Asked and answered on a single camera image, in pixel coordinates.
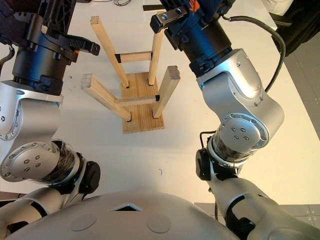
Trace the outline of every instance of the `wooden stool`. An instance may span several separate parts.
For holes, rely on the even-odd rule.
[[[168,66],[158,91],[156,70],[163,30],[154,34],[152,51],[116,54],[98,16],[91,17],[91,26],[121,80],[122,98],[115,97],[91,73],[83,75],[81,89],[122,118],[124,134],[164,129],[162,112],[180,81],[180,73],[177,66]],[[126,74],[120,64],[146,60],[150,60],[149,72]]]

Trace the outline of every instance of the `black cable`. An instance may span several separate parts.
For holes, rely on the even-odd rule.
[[[284,63],[284,59],[286,56],[286,44],[285,41],[282,39],[282,37],[279,35],[279,33],[277,33],[275,30],[273,30],[271,27],[269,27],[267,24],[263,23],[262,21],[255,19],[253,17],[249,17],[249,16],[232,16],[232,17],[225,17],[222,16],[222,18],[224,20],[228,20],[229,22],[237,22],[237,21],[244,21],[244,22],[249,22],[252,24],[255,24],[257,26],[259,26],[260,28],[266,30],[268,33],[270,33],[274,39],[279,43],[279,47],[280,47],[280,59],[279,59],[279,63],[278,66],[276,67],[276,70],[274,72],[274,75],[270,81],[270,83],[268,84],[268,86],[265,88],[265,92],[267,93],[270,88],[272,87],[272,85],[275,83],[276,78],[281,70],[282,64]]]
[[[201,142],[201,147],[202,148],[204,148],[205,146],[204,146],[204,141],[202,140],[202,135],[203,134],[215,134],[216,133],[216,131],[202,131],[202,132],[200,132],[200,142]]]
[[[2,67],[4,66],[4,64],[8,62],[10,59],[12,59],[14,56],[15,56],[15,49],[12,47],[12,45],[9,45],[9,54],[0,60],[0,75],[1,75]]]
[[[214,204],[214,219],[219,222],[219,220],[218,220],[218,205],[217,205],[217,201],[215,201],[215,204]]]
[[[97,1],[97,0],[91,0],[91,2],[96,2],[96,3],[107,3],[107,2],[113,2],[114,5],[118,7],[123,7],[128,5],[132,0],[105,0],[105,1]]]
[[[131,0],[113,0],[113,3],[119,7],[123,7],[125,5],[128,5],[130,2],[131,2]]]

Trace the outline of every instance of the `white table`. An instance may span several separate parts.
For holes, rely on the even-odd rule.
[[[151,13],[144,13],[142,4],[140,0],[125,7],[110,2],[77,4],[69,33],[98,43],[90,17],[100,16],[118,53],[149,51]],[[240,14],[275,26],[260,1],[237,0],[228,16]],[[266,86],[279,60],[269,34],[250,23],[220,22],[232,47],[244,48]],[[12,65],[13,60],[5,65],[1,80],[12,78]],[[132,134],[122,134],[121,119],[80,90],[82,74],[93,73],[120,96],[120,81],[103,50],[98,57],[81,53],[78,62],[67,68],[61,124],[55,137],[99,163],[101,180],[95,195],[155,190],[191,202],[214,201],[207,183],[196,176],[195,154],[200,148],[199,132],[216,129],[219,120],[206,106],[185,54],[174,51],[164,38],[158,83],[171,65],[178,66],[181,81],[164,109],[165,129]],[[124,64],[127,73],[147,72],[148,66],[148,61]],[[279,204],[318,204],[320,142],[285,66],[269,94],[283,107],[285,121],[271,143],[249,159],[240,177],[254,182]],[[7,192],[27,193],[39,187],[3,179],[0,184],[0,190]]]

